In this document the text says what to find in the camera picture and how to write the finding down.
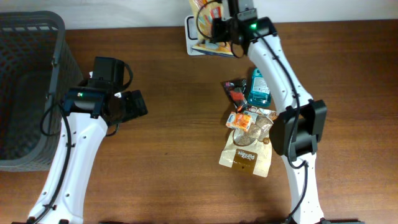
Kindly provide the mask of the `dark red snack packet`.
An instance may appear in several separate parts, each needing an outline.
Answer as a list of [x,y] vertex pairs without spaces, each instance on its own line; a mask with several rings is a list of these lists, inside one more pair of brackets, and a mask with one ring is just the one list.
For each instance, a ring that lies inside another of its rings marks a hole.
[[233,102],[237,112],[241,112],[248,106],[248,101],[245,97],[247,87],[246,79],[235,79],[221,83],[228,98]]

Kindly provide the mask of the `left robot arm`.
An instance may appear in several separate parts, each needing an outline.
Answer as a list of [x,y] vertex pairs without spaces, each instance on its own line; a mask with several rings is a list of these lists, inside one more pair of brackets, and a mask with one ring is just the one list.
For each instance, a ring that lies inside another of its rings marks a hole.
[[122,60],[96,57],[90,77],[56,104],[62,116],[58,145],[28,223],[83,223],[88,181],[103,139],[148,113],[142,93],[128,89],[133,76]]

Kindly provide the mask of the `teal mouthwash bottle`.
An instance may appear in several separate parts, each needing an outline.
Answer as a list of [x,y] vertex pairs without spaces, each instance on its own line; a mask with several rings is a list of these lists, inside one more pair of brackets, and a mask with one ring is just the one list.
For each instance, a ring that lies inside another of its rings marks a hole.
[[258,68],[252,72],[247,100],[250,105],[260,108],[267,108],[271,105],[270,89]]

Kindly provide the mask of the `yellow snack bag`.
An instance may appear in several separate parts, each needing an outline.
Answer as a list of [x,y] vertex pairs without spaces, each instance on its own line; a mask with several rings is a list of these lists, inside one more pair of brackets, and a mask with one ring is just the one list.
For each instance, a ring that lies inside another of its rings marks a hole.
[[211,42],[211,27],[213,19],[221,18],[222,4],[209,0],[188,0],[195,18],[198,42],[193,46],[204,55],[234,57],[229,42]]

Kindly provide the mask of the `orange snack packet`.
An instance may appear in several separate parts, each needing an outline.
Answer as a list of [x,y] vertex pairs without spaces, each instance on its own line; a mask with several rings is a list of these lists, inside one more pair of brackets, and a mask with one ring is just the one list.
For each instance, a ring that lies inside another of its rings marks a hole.
[[226,126],[231,129],[248,131],[252,123],[252,118],[248,114],[231,112],[226,121]]

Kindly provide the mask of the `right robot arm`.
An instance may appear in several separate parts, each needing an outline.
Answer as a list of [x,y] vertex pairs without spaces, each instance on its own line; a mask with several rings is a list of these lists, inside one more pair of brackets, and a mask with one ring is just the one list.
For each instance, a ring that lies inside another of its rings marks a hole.
[[259,69],[271,91],[277,119],[269,137],[287,171],[292,208],[286,223],[325,223],[318,199],[315,161],[327,107],[315,101],[290,66],[276,28],[258,17],[252,1],[221,0],[222,16],[214,19],[212,42],[231,42]]

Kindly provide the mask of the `beige cookie pouch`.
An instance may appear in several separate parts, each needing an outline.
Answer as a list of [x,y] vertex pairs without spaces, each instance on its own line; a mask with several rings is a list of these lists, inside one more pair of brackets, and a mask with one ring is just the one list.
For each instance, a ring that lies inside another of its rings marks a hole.
[[241,113],[251,116],[251,126],[247,132],[230,128],[231,132],[221,152],[219,164],[252,175],[267,177],[272,157],[269,132],[277,113],[256,107]]

